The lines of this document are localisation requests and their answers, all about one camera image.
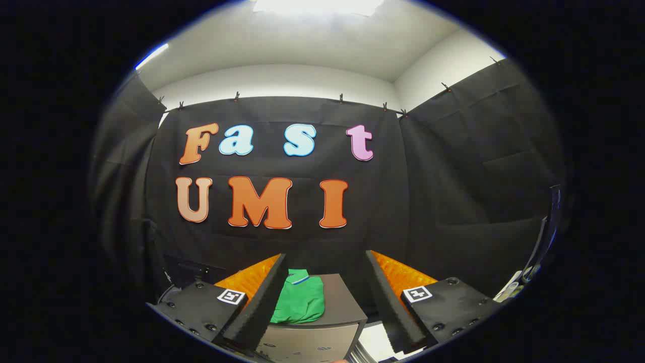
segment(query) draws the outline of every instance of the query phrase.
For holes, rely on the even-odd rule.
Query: white wall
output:
[[[399,110],[394,84],[378,78],[333,68],[306,65],[254,65],[216,70],[182,79],[152,93],[168,110],[194,103],[257,96],[298,96],[339,99]]]
[[[505,56],[487,43],[461,29],[438,42],[425,55],[413,63],[394,82],[406,110],[414,109],[446,88],[476,73]]]

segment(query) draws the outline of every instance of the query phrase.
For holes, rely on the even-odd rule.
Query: light blue letter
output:
[[[224,136],[226,138],[219,143],[219,152],[224,155],[231,155],[233,153],[246,155],[253,150],[253,145],[251,145],[253,128],[251,126],[233,126],[226,130]]]
[[[294,123],[286,128],[284,137],[289,141],[284,143],[284,152],[289,156],[307,156],[313,151],[313,138],[316,137],[316,129],[311,125]]]

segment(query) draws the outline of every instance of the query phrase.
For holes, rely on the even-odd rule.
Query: black curtain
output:
[[[524,267],[564,180],[555,120],[505,59],[400,119],[410,181],[406,261],[494,296]]]
[[[179,165],[186,145],[186,131],[217,123],[201,159]],[[313,125],[315,148],[304,157],[283,151],[285,129],[294,123]],[[224,155],[219,143],[226,129],[235,125],[253,128],[253,151],[245,156]],[[374,156],[359,161],[352,155],[346,131],[364,125],[372,133],[367,149]],[[310,274],[340,273],[365,309],[373,306],[359,262],[364,251],[374,249],[402,260],[408,240],[408,178],[401,130],[393,111],[379,107],[300,97],[242,98],[190,105],[171,111],[159,129],[148,166],[147,209],[159,226],[155,239],[166,253],[224,269],[230,275],[277,253],[285,253],[289,268]],[[201,223],[186,221],[177,208],[177,177],[189,177],[189,202],[199,203],[197,178],[211,178],[208,217]],[[258,195],[271,178],[293,182],[288,192],[287,230],[232,227],[232,189],[228,179],[247,176]],[[347,225],[323,229],[323,180],[344,180],[343,214]]]
[[[90,185],[101,243],[118,271],[153,300],[168,284],[163,254],[218,267],[222,276],[286,253],[291,268],[340,273],[367,313],[360,274],[373,249],[434,278],[456,276],[493,296],[524,267],[548,213],[548,187],[564,180],[555,121],[529,79],[507,59],[476,72],[398,118],[391,110],[299,97],[220,100],[173,110],[136,77],[121,88],[97,130]],[[197,163],[179,165],[186,131],[216,122]],[[287,156],[284,130],[316,128],[314,151]],[[253,128],[253,151],[223,155],[226,129]],[[374,152],[359,161],[346,130],[364,125]],[[177,210],[179,176],[211,178],[208,218]],[[247,176],[261,193],[271,178],[293,181],[289,230],[231,227],[228,179]],[[347,226],[323,229],[323,180],[345,180]]]
[[[107,104],[95,131],[88,184],[98,241],[125,291],[155,300],[168,285],[150,237],[154,223],[144,210],[144,180],[152,143],[166,107],[136,74],[131,74]]]

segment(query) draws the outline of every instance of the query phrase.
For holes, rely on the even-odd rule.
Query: green shirt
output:
[[[307,270],[289,269],[271,323],[315,322],[324,313],[323,281]]]

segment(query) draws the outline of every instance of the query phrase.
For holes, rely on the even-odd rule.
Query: ceiling light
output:
[[[383,0],[257,0],[254,12],[345,13],[370,16]]]
[[[146,59],[142,60],[139,65],[137,65],[134,69],[139,70],[139,68],[143,67],[144,64],[146,64],[149,60],[152,58],[156,57],[159,55],[159,53],[163,52],[164,50],[168,49],[168,43],[162,45],[161,47],[155,49],[154,52],[150,53],[149,56],[146,57]]]

